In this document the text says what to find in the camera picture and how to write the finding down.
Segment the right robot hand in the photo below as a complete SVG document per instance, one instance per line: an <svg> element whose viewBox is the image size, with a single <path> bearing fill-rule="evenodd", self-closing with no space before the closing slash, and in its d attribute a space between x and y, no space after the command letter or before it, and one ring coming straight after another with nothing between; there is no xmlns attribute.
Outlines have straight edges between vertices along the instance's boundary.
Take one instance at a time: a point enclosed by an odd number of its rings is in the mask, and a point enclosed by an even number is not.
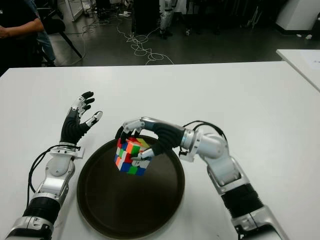
<svg viewBox="0 0 320 240"><path fill-rule="evenodd" d="M142 130L155 133L158 139L154 145L133 157L133 161L145 161L167 150L181 146L185 134L185 128L182 126L144 116L125 121L116 132L115 138L120 139L123 144L132 136L132 133L135 137L138 137Z"/></svg>

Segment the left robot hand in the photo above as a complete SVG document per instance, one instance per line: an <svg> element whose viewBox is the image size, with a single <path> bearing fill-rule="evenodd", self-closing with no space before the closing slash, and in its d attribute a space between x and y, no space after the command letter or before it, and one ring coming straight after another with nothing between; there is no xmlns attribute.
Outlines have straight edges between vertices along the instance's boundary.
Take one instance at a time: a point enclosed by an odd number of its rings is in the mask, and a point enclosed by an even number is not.
<svg viewBox="0 0 320 240"><path fill-rule="evenodd" d="M97 111L92 117L81 123L81 117L91 108L91 104L95 101L93 96L94 93L92 91L87 91L78 96L71 104L61 129L59 140L61 145L76 146L79 140L103 116L102 111Z"/></svg>

